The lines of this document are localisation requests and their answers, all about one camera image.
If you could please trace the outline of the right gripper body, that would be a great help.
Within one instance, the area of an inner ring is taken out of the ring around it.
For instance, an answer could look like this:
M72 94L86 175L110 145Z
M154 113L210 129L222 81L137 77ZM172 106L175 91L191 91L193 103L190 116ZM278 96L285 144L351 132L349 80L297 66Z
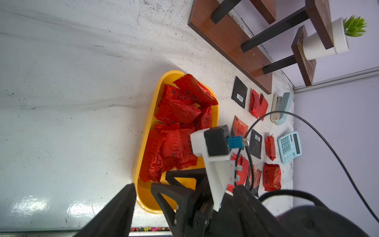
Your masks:
M206 176L194 190L194 207L184 234L176 237L206 237L210 234L211 219L214 214L214 201Z

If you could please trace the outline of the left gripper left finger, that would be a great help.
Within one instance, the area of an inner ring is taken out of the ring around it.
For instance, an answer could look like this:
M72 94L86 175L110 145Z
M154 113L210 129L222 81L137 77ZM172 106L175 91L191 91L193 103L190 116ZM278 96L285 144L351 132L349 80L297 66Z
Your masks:
M128 184L76 236L128 237L135 203L135 185Z

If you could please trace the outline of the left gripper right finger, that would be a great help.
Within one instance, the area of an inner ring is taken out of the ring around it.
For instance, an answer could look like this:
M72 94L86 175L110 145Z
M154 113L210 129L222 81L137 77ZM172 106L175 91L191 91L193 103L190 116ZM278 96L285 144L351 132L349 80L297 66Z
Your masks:
M234 189L236 213L245 237L291 237L278 220L244 186Z

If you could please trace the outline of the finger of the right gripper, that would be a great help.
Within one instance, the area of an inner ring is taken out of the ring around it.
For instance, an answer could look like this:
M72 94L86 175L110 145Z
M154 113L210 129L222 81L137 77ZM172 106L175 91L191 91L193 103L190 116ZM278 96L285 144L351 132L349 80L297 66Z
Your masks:
M171 170L166 172L165 180L172 186L195 190L206 177L206 169Z
M194 190L182 186L153 183L151 193L160 206L171 232L184 234L194 207ZM175 201L177 210L170 206L165 197Z

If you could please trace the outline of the red foil tea bag front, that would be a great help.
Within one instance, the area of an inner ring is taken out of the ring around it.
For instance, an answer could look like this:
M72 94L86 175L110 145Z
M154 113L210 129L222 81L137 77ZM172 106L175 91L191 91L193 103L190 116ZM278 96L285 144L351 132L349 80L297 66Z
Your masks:
M267 192L281 189L281 169L278 164L264 164L263 186Z

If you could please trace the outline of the black red label tea bag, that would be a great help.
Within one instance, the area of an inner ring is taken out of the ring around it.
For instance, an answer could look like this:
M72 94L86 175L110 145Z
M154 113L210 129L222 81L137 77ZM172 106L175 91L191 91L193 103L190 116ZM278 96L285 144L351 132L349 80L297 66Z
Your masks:
M246 125L241 119L237 116L234 117L231 136L242 136L243 138L246 136L248 132L249 126Z

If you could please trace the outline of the black tea bag barcode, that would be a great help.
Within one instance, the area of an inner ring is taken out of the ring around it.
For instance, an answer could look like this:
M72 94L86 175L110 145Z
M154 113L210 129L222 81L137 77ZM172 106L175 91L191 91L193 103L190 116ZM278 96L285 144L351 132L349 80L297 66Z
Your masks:
M247 96L247 86L238 78L235 78L231 99L240 107L245 109Z

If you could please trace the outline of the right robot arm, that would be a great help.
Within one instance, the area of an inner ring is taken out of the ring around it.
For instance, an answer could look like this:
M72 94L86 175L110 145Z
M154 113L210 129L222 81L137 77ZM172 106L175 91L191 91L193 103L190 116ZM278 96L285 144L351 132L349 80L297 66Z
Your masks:
M205 169L170 171L166 184L154 183L151 192L175 237L364 237L356 224L330 210L315 196L295 190L279 190L253 196L243 186L233 196L225 194L214 210ZM263 201L274 196L309 200L274 216Z

